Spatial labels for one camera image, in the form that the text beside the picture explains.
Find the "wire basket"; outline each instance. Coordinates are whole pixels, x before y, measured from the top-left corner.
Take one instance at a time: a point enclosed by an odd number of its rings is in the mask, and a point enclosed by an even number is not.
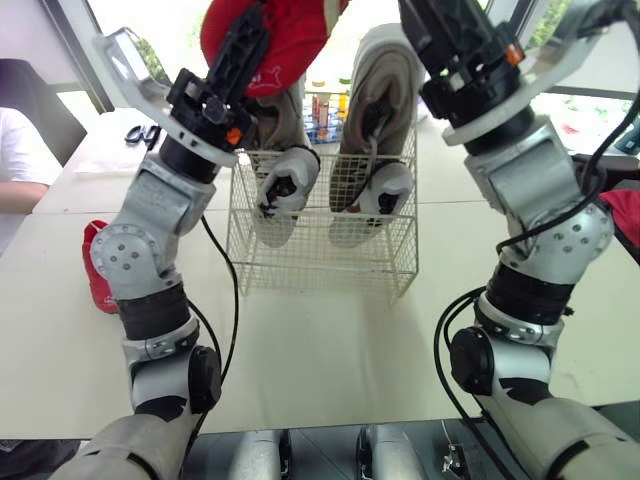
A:
[[[400,297],[418,273],[415,130],[410,130],[402,155],[378,157],[400,160],[413,174],[414,188],[397,215],[372,218],[371,214],[332,212],[329,191],[333,167],[336,161],[356,157],[320,154],[320,173],[305,208],[290,212],[286,222],[265,232],[264,225],[256,225],[254,216],[259,186],[251,159],[268,168],[278,156],[278,152],[241,153],[233,169],[227,252],[236,266],[241,292],[246,295],[254,288],[355,290],[382,293],[391,300]],[[360,228],[371,221],[379,225],[373,235],[371,229]],[[335,222],[354,225],[350,234],[351,239],[355,236],[356,246],[344,248],[330,241]],[[264,243],[265,235],[288,233],[290,237],[280,247]]]

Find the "table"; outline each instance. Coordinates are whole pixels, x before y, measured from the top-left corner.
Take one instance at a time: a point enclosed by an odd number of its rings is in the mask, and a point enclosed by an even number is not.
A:
[[[144,143],[129,146],[124,142],[124,136],[135,125],[153,123],[132,108],[100,115],[33,213],[119,211],[146,152]],[[218,175],[217,192],[207,210],[229,209],[230,185],[231,170],[224,168]]]
[[[125,134],[134,125],[153,122],[135,109],[105,113],[69,159],[62,174],[36,205],[34,213],[117,212],[136,166],[146,151],[144,144],[127,146]],[[417,126],[417,183],[419,203],[483,201],[480,191],[464,167],[465,150],[447,147],[440,134],[445,121],[427,118]],[[95,167],[101,172],[87,172]],[[223,168],[216,178],[217,192],[207,210],[228,210],[231,170]]]
[[[241,299],[236,354],[203,432],[457,417],[435,374],[433,330],[451,300],[486,283],[505,222],[478,202],[421,204],[418,214],[420,274],[393,307],[347,293]],[[32,215],[0,259],[0,438],[90,437],[131,412],[122,328],[91,303],[81,262],[82,229],[94,217]],[[207,218],[222,239],[226,212]],[[177,263],[224,355],[231,281],[200,226]],[[590,405],[640,398],[638,285],[640,269],[614,242],[576,287],[554,394]],[[458,325],[471,321],[466,312]]]

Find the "red object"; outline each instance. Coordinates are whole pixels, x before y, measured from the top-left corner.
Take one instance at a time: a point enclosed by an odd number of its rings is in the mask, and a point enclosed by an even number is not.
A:
[[[93,220],[84,228],[84,241],[82,242],[82,260],[84,260],[84,268],[89,277],[89,287],[91,288],[91,296],[93,301],[103,312],[117,313],[118,305],[111,296],[111,290],[107,281],[100,276],[91,262],[91,242],[94,237],[107,226],[107,222],[102,220]]]
[[[640,191],[612,190],[600,198],[613,207],[613,220],[625,237],[640,248]]]
[[[208,65],[232,22],[256,0],[215,0],[200,31]],[[263,15],[271,33],[267,54],[247,87],[249,97],[275,95],[294,84],[329,39],[349,0],[265,0]]]

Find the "black chair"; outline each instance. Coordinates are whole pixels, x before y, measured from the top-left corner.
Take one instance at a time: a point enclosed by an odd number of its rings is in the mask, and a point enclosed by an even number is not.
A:
[[[87,134],[29,62],[0,59],[0,107],[22,112],[64,166]]]

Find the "shoe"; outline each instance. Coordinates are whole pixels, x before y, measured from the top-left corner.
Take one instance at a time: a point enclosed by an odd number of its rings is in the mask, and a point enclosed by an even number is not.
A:
[[[393,204],[389,213],[402,209],[413,185],[411,173],[405,165],[394,162],[395,166],[387,166],[388,160],[379,157],[402,154],[424,73],[400,24],[375,27],[360,42],[340,157],[330,177],[332,212],[380,214],[388,210],[382,204]],[[376,182],[379,191],[373,190],[374,175],[383,175]],[[398,175],[397,182],[392,182],[392,175]],[[362,217],[341,217],[334,223],[337,225],[330,227],[330,240],[346,247],[371,238],[379,231],[377,227],[388,220],[369,222]],[[347,232],[352,232],[358,241],[346,240]]]
[[[257,0],[215,0],[205,15],[200,46],[208,65],[233,21]],[[270,32],[265,58],[246,90],[258,98],[282,92],[299,79],[329,39],[349,0],[262,0]]]
[[[258,192],[252,218],[260,241],[277,248],[293,234],[298,217],[290,212],[305,207],[320,172],[320,157],[308,147],[291,147],[273,163]]]
[[[248,105],[257,119],[249,158],[256,175],[258,195],[252,220],[258,239],[265,245],[283,246],[298,221],[287,212],[302,210],[320,172],[320,158],[311,150],[304,131],[303,81]],[[284,151],[271,155],[270,150]]]
[[[353,248],[378,234],[393,217],[366,218],[363,214],[397,215],[413,190],[413,175],[398,160],[381,161],[372,173],[353,206],[346,212],[359,214],[356,218],[335,217],[329,226],[329,241],[340,248]]]

